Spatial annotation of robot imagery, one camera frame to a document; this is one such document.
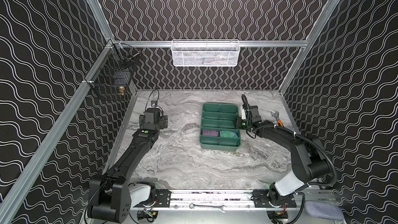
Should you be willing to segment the blue orange striped sock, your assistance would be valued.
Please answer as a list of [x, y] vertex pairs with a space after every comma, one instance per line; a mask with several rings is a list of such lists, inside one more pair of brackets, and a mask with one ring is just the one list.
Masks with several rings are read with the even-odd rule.
[[230, 130], [222, 130], [219, 132], [221, 138], [238, 138], [238, 134]]

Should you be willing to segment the green divided plastic tray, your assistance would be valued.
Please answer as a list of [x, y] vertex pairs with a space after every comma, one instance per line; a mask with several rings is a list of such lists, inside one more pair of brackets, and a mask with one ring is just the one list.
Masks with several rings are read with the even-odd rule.
[[[208, 150], [237, 151], [241, 145], [240, 129], [235, 127], [235, 119], [238, 117], [238, 106], [225, 103], [204, 103], [202, 107], [200, 146]], [[230, 130], [238, 134], [238, 138], [221, 138], [203, 136], [203, 130]]]

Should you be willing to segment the purple striped sock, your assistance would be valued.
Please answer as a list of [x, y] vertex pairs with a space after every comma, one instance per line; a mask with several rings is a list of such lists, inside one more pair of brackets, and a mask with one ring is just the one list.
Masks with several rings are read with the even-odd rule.
[[219, 131], [216, 130], [203, 130], [202, 131], [203, 136], [213, 136], [213, 137], [218, 137], [219, 136]]

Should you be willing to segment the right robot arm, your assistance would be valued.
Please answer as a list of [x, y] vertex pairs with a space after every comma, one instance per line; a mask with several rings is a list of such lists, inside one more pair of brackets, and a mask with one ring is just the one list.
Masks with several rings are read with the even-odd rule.
[[280, 200], [310, 186], [332, 187], [337, 182], [337, 170], [316, 136], [308, 137], [290, 130], [280, 123], [261, 119], [258, 107], [250, 105], [242, 94], [243, 116], [236, 127], [245, 130], [250, 138], [264, 138], [290, 152], [291, 172], [269, 186], [271, 199]]

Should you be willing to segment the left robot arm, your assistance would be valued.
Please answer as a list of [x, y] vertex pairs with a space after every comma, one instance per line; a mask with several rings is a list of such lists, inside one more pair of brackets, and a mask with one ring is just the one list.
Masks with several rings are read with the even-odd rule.
[[119, 160], [104, 174], [90, 179], [89, 200], [85, 216], [105, 222], [123, 223], [130, 209], [136, 205], [151, 208], [156, 202], [156, 188], [152, 183], [131, 184], [130, 179], [154, 143], [160, 130], [166, 129], [168, 116], [156, 100], [151, 101], [139, 118], [140, 127]]

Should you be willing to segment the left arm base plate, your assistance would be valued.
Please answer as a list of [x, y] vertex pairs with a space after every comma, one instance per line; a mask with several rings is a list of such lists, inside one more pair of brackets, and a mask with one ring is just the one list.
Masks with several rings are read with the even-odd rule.
[[152, 190], [148, 200], [145, 203], [143, 203], [143, 206], [145, 206], [146, 208], [152, 208], [152, 207], [168, 208], [170, 207], [171, 194], [172, 192], [167, 189]]

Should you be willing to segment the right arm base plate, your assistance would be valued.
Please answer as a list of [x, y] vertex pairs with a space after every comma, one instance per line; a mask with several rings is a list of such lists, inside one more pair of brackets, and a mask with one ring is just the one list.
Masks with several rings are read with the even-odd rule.
[[250, 198], [255, 208], [296, 208], [293, 195], [280, 196], [276, 190], [254, 190]]

